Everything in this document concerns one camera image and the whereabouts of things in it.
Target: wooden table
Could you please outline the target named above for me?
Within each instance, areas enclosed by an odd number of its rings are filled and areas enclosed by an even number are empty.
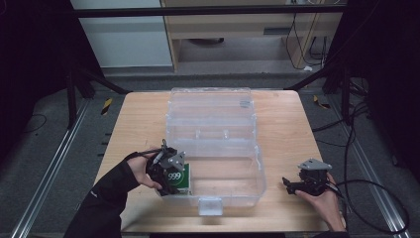
[[[160,146],[170,92],[127,95],[96,179],[128,154]],[[294,91],[253,90],[267,189],[255,207],[224,208],[223,216],[200,217],[197,207],[165,204],[153,189],[129,193],[123,232],[293,232],[327,227],[314,209],[287,194],[281,178],[299,181],[298,164],[321,159],[300,98]]]

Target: metal rail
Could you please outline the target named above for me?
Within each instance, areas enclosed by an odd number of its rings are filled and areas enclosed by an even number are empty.
[[[37,191],[32,197],[31,202],[29,203],[19,223],[13,229],[11,236],[12,238],[24,238],[28,236],[31,227],[34,224],[34,221],[37,218],[37,215],[40,212],[41,207],[47,198],[47,195],[49,194],[50,188],[53,185],[55,177],[58,174],[59,168],[64,161],[68,149],[70,148],[71,143],[77,134],[80,124],[85,116],[89,101],[90,100],[88,99],[84,99],[82,101],[74,126],[68,129],[65,133],[61,143],[58,146],[58,149],[55,152],[55,155],[52,158],[52,162],[50,163],[49,168],[47,169],[40,185],[37,188]]]

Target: wire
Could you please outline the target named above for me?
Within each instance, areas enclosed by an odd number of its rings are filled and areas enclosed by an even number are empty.
[[[358,94],[360,96],[368,96],[368,92],[365,90],[365,86],[363,85],[363,81],[362,81],[362,86],[360,86],[357,83],[350,80],[350,85],[356,91],[356,94]]]
[[[359,109],[357,109],[357,110],[355,110],[354,112],[353,112],[353,117],[358,117],[359,115],[361,115],[361,114],[363,114],[363,113],[365,113],[366,111],[362,111],[363,109],[366,109],[367,108],[367,106],[365,105],[364,107],[362,107],[362,108],[359,108]],[[318,127],[318,128],[314,128],[314,129],[312,129],[312,132],[320,132],[320,131],[324,131],[324,130],[326,130],[326,129],[329,129],[329,128],[331,128],[331,127],[333,127],[333,126],[336,126],[336,125],[338,125],[338,124],[340,124],[341,122],[344,122],[344,121],[346,121],[345,119],[340,119],[340,120],[338,120],[338,121],[335,121],[335,122],[331,122],[331,123],[329,123],[329,124],[327,124],[327,125],[324,125],[324,126],[321,126],[321,127]]]
[[[130,159],[135,158],[135,157],[143,157],[143,158],[149,159],[148,157],[146,157],[146,155],[161,152],[161,151],[162,151],[162,148],[149,150],[149,151],[143,151],[143,152],[133,152],[132,154],[124,158],[124,160],[129,161]]]
[[[312,62],[308,62],[307,60],[306,60],[306,58],[305,58],[305,56],[303,55],[303,50],[302,50],[302,46],[301,46],[301,44],[300,44],[300,41],[299,41],[299,38],[298,38],[298,36],[297,36],[297,31],[296,31],[296,13],[294,13],[293,14],[293,21],[292,21],[292,23],[291,23],[291,26],[290,26],[290,31],[289,31],[289,33],[287,34],[287,37],[286,37],[286,51],[287,51],[287,54],[288,54],[288,56],[289,56],[289,58],[290,58],[290,61],[291,61],[291,64],[293,65],[293,67],[295,68],[295,69],[303,69],[303,67],[297,67],[296,65],[294,65],[294,63],[293,63],[293,60],[292,60],[292,58],[291,58],[291,54],[290,54],[290,51],[288,50],[288,39],[289,39],[289,36],[290,36],[290,34],[291,34],[291,31],[292,30],[294,30],[294,34],[295,34],[295,36],[296,36],[296,41],[297,41],[297,44],[299,45],[299,49],[300,49],[300,55],[301,55],[301,57],[302,57],[302,59],[309,65],[309,66],[315,66],[315,65],[319,65],[319,64],[321,64],[321,63],[312,63]]]
[[[321,67],[324,67],[326,59],[327,59],[327,37],[324,37],[324,44],[322,46]]]
[[[32,129],[32,130],[24,131],[24,133],[31,133],[31,132],[38,131],[38,130],[40,130],[47,123],[47,116],[45,116],[43,114],[34,114],[34,115],[32,115],[32,117],[37,117],[37,116],[44,117],[44,122],[41,123],[41,125],[38,126],[37,128]]]
[[[314,37],[314,39],[312,40],[311,47],[309,48],[309,56],[312,57],[314,60],[324,60],[326,55],[327,55],[327,53],[326,53],[327,37],[324,37],[324,43],[323,43],[323,46],[322,46],[322,52],[321,53],[313,53],[312,52],[312,49],[313,49],[313,46],[314,46],[316,40],[317,40],[317,37]]]
[[[349,159],[349,149],[350,149],[350,145],[353,143],[353,141],[356,138],[356,130],[355,130],[355,118],[358,115],[357,111],[362,110],[364,108],[366,108],[367,106],[364,105],[363,107],[361,107],[360,109],[358,109],[358,107],[362,104],[364,104],[365,102],[361,102],[359,103],[355,109],[354,112],[351,115],[351,120],[350,120],[350,126],[351,126],[351,131],[350,131],[350,135],[349,135],[349,139],[347,141],[346,144],[346,150],[345,150],[345,156],[344,156],[344,181],[338,183],[337,185],[343,185],[345,187],[345,193],[346,195],[343,196],[342,194],[340,194],[340,197],[344,199],[344,202],[346,203],[347,206],[349,206],[351,208],[351,210],[354,212],[354,214],[362,221],[364,222],[366,225],[370,226],[371,228],[380,231],[382,233],[386,233],[386,234],[390,234],[390,235],[395,235],[395,234],[400,234],[402,232],[405,232],[408,229],[409,223],[410,223],[410,217],[409,217],[409,213],[407,211],[407,209],[405,208],[405,206],[403,205],[403,203],[401,202],[401,200],[395,195],[393,194],[389,189],[387,189],[386,187],[373,182],[373,181],[369,181],[369,180],[365,180],[365,179],[348,179],[347,173],[348,173],[348,159]],[[386,192],[388,192],[388,194],[390,196],[392,196],[392,198],[401,206],[402,210],[405,213],[405,217],[406,217],[406,221],[405,221],[405,226],[398,230],[398,231],[390,231],[390,230],[386,230],[386,229],[382,229],[376,225],[373,225],[372,223],[368,222],[366,219],[364,219],[355,209],[355,206],[353,205],[350,195],[349,195],[349,187],[348,184],[349,183],[355,183],[355,182],[359,182],[359,183],[369,183],[369,184],[373,184],[375,186],[380,187],[381,189],[385,190]]]
[[[335,147],[346,147],[346,145],[337,145],[337,144],[333,144],[333,143],[329,143],[329,142],[321,141],[321,140],[318,140],[318,139],[316,139],[315,141],[320,142],[320,143],[324,143],[324,144],[329,145],[329,146],[335,146]]]

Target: floor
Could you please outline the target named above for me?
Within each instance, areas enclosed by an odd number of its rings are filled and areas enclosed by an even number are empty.
[[[319,52],[321,47],[315,44],[313,53]],[[140,76],[109,79],[136,91],[169,90],[179,86],[280,89],[311,73],[293,68],[279,38],[225,39],[221,44],[214,40],[184,41],[179,59],[176,72],[145,72]],[[319,128],[340,118],[337,103],[340,93],[324,95],[320,90],[322,82],[322,79],[317,80],[299,93],[312,128]],[[124,95],[118,95],[96,83],[94,86],[97,91],[94,99],[85,100],[77,96],[78,107],[85,107],[86,110],[80,111],[84,119],[74,135],[70,135],[69,148],[60,147],[68,133],[65,91],[59,91],[37,103],[26,133],[22,134],[21,142],[10,153],[7,166],[0,174],[0,237],[9,237],[17,227],[25,228],[30,237],[62,236],[77,205],[94,182],[124,100]],[[315,94],[319,102],[330,105],[330,109],[314,103]],[[110,97],[113,99],[112,105],[107,115],[103,116],[100,111],[105,100]],[[353,105],[361,101],[362,98],[352,96]],[[392,165],[391,155],[368,114],[358,116],[355,128],[357,139],[348,152],[349,179],[367,179],[368,171],[372,169],[374,179],[379,179],[398,194],[410,212],[409,232],[400,237],[420,237],[420,210],[417,205],[420,200],[419,183],[406,168]],[[335,178],[343,177],[344,145],[349,129],[339,124],[314,133],[323,160],[335,168],[332,172]],[[62,161],[54,164],[54,159],[59,156],[57,151],[61,152]],[[46,172],[51,172],[49,175],[52,180],[46,182],[48,189],[41,192],[38,187],[45,182],[43,178]],[[363,217],[384,229],[388,228],[386,219],[381,217],[389,209],[381,208],[383,201],[380,201],[381,196],[377,198],[373,195],[376,194],[373,188],[363,184],[351,186],[350,194]],[[29,207],[32,199],[40,204]],[[33,211],[33,216],[25,214],[27,210]],[[22,219],[25,225],[18,226]],[[363,224],[351,210],[348,224],[352,237],[390,237]],[[304,235],[287,233],[286,237]]]

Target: clear plastic container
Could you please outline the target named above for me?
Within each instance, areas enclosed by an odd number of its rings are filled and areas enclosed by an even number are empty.
[[[257,117],[249,88],[175,88],[166,114],[166,142],[184,151],[190,193],[164,196],[198,206],[200,215],[223,207],[254,206],[265,191]]]

